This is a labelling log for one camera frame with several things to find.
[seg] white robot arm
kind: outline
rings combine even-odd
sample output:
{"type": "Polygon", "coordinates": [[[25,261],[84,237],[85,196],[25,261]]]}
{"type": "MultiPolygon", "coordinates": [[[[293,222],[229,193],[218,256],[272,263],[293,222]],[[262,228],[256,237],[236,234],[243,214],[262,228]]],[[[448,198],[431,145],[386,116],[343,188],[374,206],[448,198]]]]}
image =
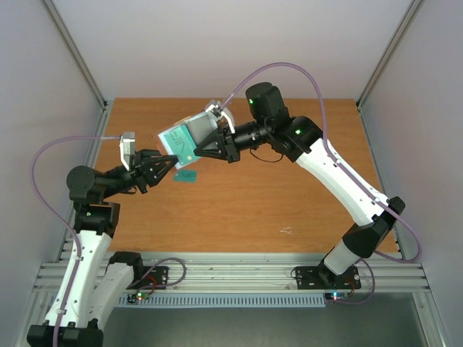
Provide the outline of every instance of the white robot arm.
{"type": "MultiPolygon", "coordinates": [[[[323,133],[315,123],[304,116],[291,117],[279,89],[263,82],[246,90],[254,121],[234,126],[219,127],[197,144],[197,156],[239,161],[242,150],[257,149],[268,143],[278,153],[315,176],[341,202],[352,216],[354,225],[342,240],[326,255],[319,265],[319,274],[327,288],[360,258],[368,258],[392,229],[396,219],[381,208],[388,206],[395,213],[402,213],[403,201],[389,199],[369,185],[345,162],[328,142],[332,158],[323,144],[323,133]],[[339,167],[343,165],[374,197],[367,196],[339,167]]],[[[211,109],[219,118],[220,105],[211,109]]]]}
{"type": "Polygon", "coordinates": [[[111,243],[120,205],[107,197],[131,189],[146,193],[178,161],[157,150],[135,152],[135,134],[120,141],[122,165],[102,173],[87,166],[73,168],[67,176],[69,198],[74,203],[76,239],[61,287],[42,325],[32,325],[27,341],[39,346],[103,345],[103,329],[121,293],[143,277],[139,253],[116,252],[103,280],[95,288],[97,271],[111,243]]]}

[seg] wooden table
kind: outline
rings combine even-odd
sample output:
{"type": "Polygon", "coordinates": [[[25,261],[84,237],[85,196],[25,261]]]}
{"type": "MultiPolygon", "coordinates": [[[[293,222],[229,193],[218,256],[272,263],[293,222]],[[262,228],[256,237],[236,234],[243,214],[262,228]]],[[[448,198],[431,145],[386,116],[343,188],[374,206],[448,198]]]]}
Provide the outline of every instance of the wooden table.
{"type": "MultiPolygon", "coordinates": [[[[200,112],[210,99],[116,99],[106,134],[134,131],[138,150],[156,148],[154,137],[174,122],[200,112]]],[[[321,126],[316,100],[286,99],[293,116],[321,126]]],[[[237,124],[252,120],[245,100],[230,105],[237,124]]],[[[334,147],[374,187],[379,187],[353,100],[327,100],[334,147]]],[[[279,157],[270,146],[261,158],[279,157]]],[[[120,165],[119,148],[104,142],[96,168],[120,165]]],[[[147,194],[117,195],[122,204],[113,250],[172,252],[327,252],[352,225],[343,206],[312,175],[286,158],[264,163],[248,152],[238,163],[202,158],[187,167],[197,181],[173,173],[147,194]]],[[[381,245],[395,252],[392,235],[381,245]]]]}

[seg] gray floor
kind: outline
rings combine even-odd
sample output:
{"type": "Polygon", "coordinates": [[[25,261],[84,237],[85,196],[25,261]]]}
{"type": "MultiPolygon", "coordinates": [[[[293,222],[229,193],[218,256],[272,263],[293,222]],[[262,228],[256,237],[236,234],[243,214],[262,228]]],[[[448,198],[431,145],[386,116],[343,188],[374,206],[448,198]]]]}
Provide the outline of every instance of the gray floor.
{"type": "Polygon", "coordinates": [[[104,346],[426,346],[409,294],[320,309],[115,309],[104,346]]]}

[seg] white wall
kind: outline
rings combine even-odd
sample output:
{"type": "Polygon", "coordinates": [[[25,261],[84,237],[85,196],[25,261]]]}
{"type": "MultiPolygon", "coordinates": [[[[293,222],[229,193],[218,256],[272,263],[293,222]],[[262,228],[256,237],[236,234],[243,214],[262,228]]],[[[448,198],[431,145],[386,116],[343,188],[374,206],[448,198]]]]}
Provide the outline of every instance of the white wall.
{"type": "MultiPolygon", "coordinates": [[[[54,260],[59,223],[35,198],[30,164],[57,137],[91,134],[99,107],[41,1],[0,11],[0,346],[12,346],[41,262],[54,260]]],[[[61,214],[70,168],[88,143],[61,145],[38,163],[38,183],[61,214]]]]}
{"type": "Polygon", "coordinates": [[[424,243],[452,346],[463,346],[463,2],[425,1],[363,115],[389,194],[424,243]]]}
{"type": "MultiPolygon", "coordinates": [[[[313,73],[327,98],[358,98],[410,0],[55,2],[107,99],[221,98],[281,60],[313,73]]],[[[315,96],[287,69],[260,79],[315,96]]]]}

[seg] metal frame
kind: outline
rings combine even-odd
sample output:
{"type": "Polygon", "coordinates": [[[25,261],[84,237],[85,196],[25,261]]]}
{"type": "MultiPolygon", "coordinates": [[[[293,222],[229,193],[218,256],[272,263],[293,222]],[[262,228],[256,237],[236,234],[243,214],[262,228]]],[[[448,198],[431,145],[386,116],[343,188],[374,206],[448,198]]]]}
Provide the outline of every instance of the metal frame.
{"type": "MultiPolygon", "coordinates": [[[[95,134],[104,134],[111,105],[102,113],[95,134]]],[[[95,164],[99,147],[100,141],[90,145],[85,159],[86,165],[95,164]]],[[[28,327],[43,321],[64,276],[71,247],[72,239],[68,236],[63,240],[62,252],[57,262],[42,264],[28,304],[27,319],[16,346],[26,346],[25,336],[28,327]]],[[[107,252],[103,258],[98,270],[97,283],[100,283],[106,263],[112,254],[113,252],[107,252]]],[[[146,265],[152,265],[166,257],[182,258],[187,263],[188,275],[179,285],[167,288],[160,294],[160,298],[170,298],[171,301],[148,301],[137,307],[156,309],[224,306],[220,301],[198,299],[205,296],[226,300],[238,298],[241,301],[235,301],[234,304],[239,307],[290,307],[291,303],[285,300],[302,300],[302,307],[319,307],[323,291],[298,291],[296,281],[291,277],[291,270],[296,266],[317,265],[323,256],[324,254],[305,253],[143,252],[142,257],[146,265]],[[248,301],[246,298],[254,298],[256,301],[248,301]]],[[[447,347],[449,343],[421,264],[398,264],[377,256],[373,256],[369,263],[376,279],[376,292],[412,293],[428,345],[447,347]]],[[[179,278],[181,266],[174,262],[168,263],[168,266],[170,280],[179,278]]],[[[359,274],[363,287],[358,292],[366,294],[371,287],[370,272],[359,264],[359,274]]],[[[126,294],[133,293],[131,290],[126,291],[126,294]]],[[[128,306],[124,297],[126,296],[121,296],[119,300],[120,307],[128,306]]]]}
{"type": "Polygon", "coordinates": [[[392,57],[395,50],[399,46],[400,41],[402,40],[408,28],[412,24],[413,19],[416,17],[417,13],[420,11],[420,8],[423,2],[424,0],[412,0],[410,2],[410,5],[408,6],[399,25],[397,26],[396,31],[394,32],[394,34],[392,35],[392,38],[388,42],[386,49],[383,52],[383,55],[380,57],[378,64],[373,70],[373,73],[370,79],[368,80],[367,85],[363,89],[362,94],[360,94],[359,100],[357,101],[358,106],[362,106],[367,100],[367,97],[369,96],[371,90],[375,86],[376,81],[380,77],[387,63],[389,62],[389,59],[392,57]]]}
{"type": "Polygon", "coordinates": [[[61,15],[59,14],[55,3],[53,2],[53,0],[42,0],[42,3],[44,7],[46,8],[48,14],[50,15],[51,19],[53,20],[53,23],[55,24],[57,31],[63,38],[64,43],[69,49],[72,57],[76,61],[85,80],[90,86],[90,89],[93,91],[93,94],[95,94],[96,100],[100,104],[101,108],[104,109],[106,106],[106,101],[104,100],[103,94],[101,93],[95,80],[93,79],[93,76],[90,73],[90,70],[88,69],[87,64],[85,63],[84,58],[80,54],[79,49],[77,48],[74,40],[71,37],[71,34],[69,33],[66,25],[64,24],[64,21],[61,18],[61,15]]]}

